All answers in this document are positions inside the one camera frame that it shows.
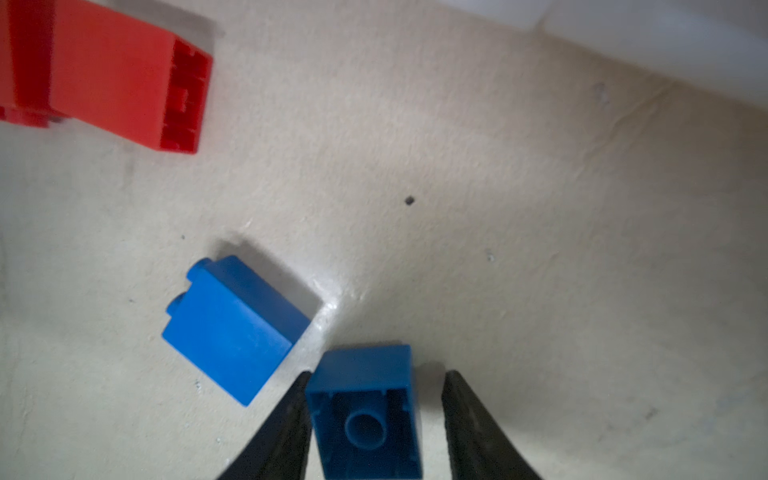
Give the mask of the red brick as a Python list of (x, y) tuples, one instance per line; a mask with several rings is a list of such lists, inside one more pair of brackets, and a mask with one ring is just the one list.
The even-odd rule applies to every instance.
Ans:
[(46, 128), (64, 115), (50, 105), (53, 1), (1, 3), (1, 119)]
[(91, 1), (54, 4), (49, 100), (60, 113), (166, 152), (198, 150), (213, 58)]

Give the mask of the blue brick centre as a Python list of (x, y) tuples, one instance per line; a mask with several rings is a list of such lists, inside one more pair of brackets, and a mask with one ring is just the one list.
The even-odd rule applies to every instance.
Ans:
[(162, 338), (248, 406), (310, 319), (238, 257), (203, 258), (166, 309)]

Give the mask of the dark blue hollow brick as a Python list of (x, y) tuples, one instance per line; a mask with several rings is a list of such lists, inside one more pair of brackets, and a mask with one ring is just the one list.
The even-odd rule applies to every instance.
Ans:
[(331, 350), (305, 389), (327, 479), (421, 479), (408, 345)]

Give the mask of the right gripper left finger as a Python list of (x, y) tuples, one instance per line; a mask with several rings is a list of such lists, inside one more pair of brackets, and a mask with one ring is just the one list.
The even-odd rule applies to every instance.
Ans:
[(311, 371), (294, 380), (272, 413), (219, 479), (305, 478), (312, 421), (305, 396)]

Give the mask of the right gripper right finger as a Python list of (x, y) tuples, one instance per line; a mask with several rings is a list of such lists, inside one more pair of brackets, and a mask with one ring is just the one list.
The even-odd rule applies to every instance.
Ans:
[(445, 374), (441, 401), (454, 480), (541, 479), (460, 372)]

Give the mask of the middle white bin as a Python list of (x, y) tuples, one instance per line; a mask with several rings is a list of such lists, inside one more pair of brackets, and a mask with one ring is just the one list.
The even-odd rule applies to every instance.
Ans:
[(615, 60), (759, 108), (767, 106), (764, 1), (453, 1), (522, 31), (536, 28)]

